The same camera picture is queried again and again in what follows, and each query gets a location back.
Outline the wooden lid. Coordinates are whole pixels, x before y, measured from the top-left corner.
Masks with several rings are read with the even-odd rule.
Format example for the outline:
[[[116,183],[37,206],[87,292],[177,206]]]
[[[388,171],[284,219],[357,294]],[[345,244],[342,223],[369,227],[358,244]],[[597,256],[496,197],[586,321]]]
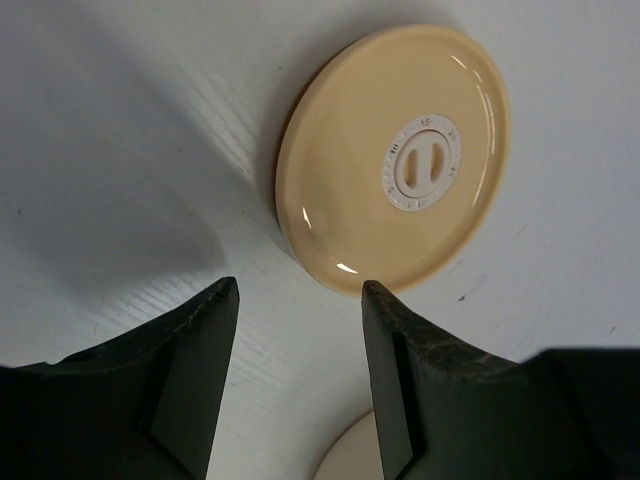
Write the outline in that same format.
[[[504,80],[486,50],[444,26],[396,26],[331,58],[280,144],[279,225],[323,286],[412,287],[482,224],[511,139]]]

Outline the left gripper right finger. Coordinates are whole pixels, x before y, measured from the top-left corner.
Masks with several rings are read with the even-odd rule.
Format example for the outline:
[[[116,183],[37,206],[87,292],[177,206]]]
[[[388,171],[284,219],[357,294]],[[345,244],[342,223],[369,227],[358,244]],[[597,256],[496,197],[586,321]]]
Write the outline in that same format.
[[[363,285],[361,306],[385,478],[638,477],[637,349],[548,349],[516,363],[379,282]]]

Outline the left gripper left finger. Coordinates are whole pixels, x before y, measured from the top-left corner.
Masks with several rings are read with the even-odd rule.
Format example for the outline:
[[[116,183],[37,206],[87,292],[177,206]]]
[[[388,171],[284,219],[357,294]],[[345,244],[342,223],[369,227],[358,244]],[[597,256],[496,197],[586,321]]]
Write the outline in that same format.
[[[224,277],[55,364],[1,371],[5,479],[203,479],[236,333]]]

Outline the steel lunch bowl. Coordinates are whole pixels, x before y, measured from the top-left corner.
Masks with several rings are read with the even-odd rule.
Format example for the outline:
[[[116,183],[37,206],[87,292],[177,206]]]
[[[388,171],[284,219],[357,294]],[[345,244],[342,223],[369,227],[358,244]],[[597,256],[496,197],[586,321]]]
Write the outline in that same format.
[[[315,480],[383,480],[373,411],[354,423],[327,452]]]

